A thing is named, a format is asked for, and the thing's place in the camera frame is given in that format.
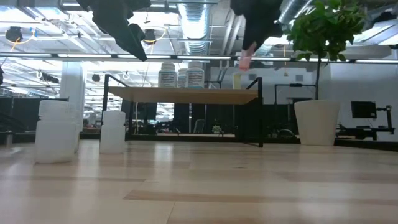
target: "light wood floor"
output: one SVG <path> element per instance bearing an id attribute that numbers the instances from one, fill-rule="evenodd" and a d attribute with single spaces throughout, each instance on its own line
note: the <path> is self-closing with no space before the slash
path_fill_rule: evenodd
<path id="1" fill-rule="evenodd" d="M 34 164 L 0 148 L 1 224 L 398 223 L 398 153 L 345 147 L 126 143 Z"/>

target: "ceiling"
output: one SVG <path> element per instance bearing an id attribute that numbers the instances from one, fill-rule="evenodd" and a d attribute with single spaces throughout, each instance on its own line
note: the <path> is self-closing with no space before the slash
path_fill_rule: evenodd
<path id="1" fill-rule="evenodd" d="M 291 0 L 284 0 L 283 9 Z M 84 53 L 84 54 L 126 54 L 120 49 L 114 39 L 103 34 L 92 22 L 92 13 L 82 11 L 75 0 L 39 1 L 35 0 L 36 7 L 15 7 L 17 0 L 0 0 L 0 52 L 42 52 L 42 53 Z M 176 11 L 177 3 L 181 2 L 207 2 L 210 7 L 210 33 L 203 41 L 209 42 L 209 54 L 220 55 L 228 52 L 231 55 L 240 52 L 244 31 L 244 19 L 235 17 L 231 21 L 230 35 L 224 47 L 225 33 L 232 12 L 229 8 L 229 0 L 169 0 L 172 12 Z M 394 10 L 396 1 L 365 0 L 361 4 L 366 6 L 370 13 L 377 14 L 385 10 Z M 164 1 L 153 1 L 151 12 L 145 10 L 135 12 L 130 22 L 139 24 L 144 29 L 155 29 L 159 39 L 154 45 L 143 44 L 147 54 L 155 55 L 183 55 L 187 53 L 184 30 L 181 26 L 181 17 L 176 13 L 152 12 L 161 11 Z M 6 38 L 6 32 L 10 26 L 21 27 L 23 35 L 22 44 L 13 44 Z M 363 35 L 356 37 L 356 43 L 348 47 L 345 52 L 347 58 L 384 58 L 391 54 L 387 45 L 398 44 L 398 20 L 393 23 L 381 23 L 367 30 Z M 266 40 L 269 50 L 268 56 L 291 57 L 294 56 L 285 37 Z M 58 79 L 61 78 L 62 61 L 59 60 L 29 60 L 21 58 L 1 58 L 0 62 L 5 71 L 4 79 L 7 84 L 33 85 L 31 88 L 8 88 L 14 94 L 46 95 L 57 97 L 59 86 L 48 86 L 48 83 L 40 81 L 38 71 L 45 72 Z M 112 73 L 119 76 L 131 86 L 157 86 L 157 74 L 161 62 L 112 62 L 90 61 L 83 62 L 87 71 L 86 98 L 102 100 L 103 75 Z M 187 68 L 187 63 L 176 63 L 176 68 Z M 101 75 L 100 82 L 92 81 L 93 74 Z"/>

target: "white pillar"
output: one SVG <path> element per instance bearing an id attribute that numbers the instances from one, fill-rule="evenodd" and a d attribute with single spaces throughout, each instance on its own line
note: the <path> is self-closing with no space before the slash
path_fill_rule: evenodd
<path id="1" fill-rule="evenodd" d="M 81 62 L 63 62 L 60 98 L 69 102 L 80 112 L 81 130 L 83 130 L 83 112 L 85 107 L 86 72 Z"/>

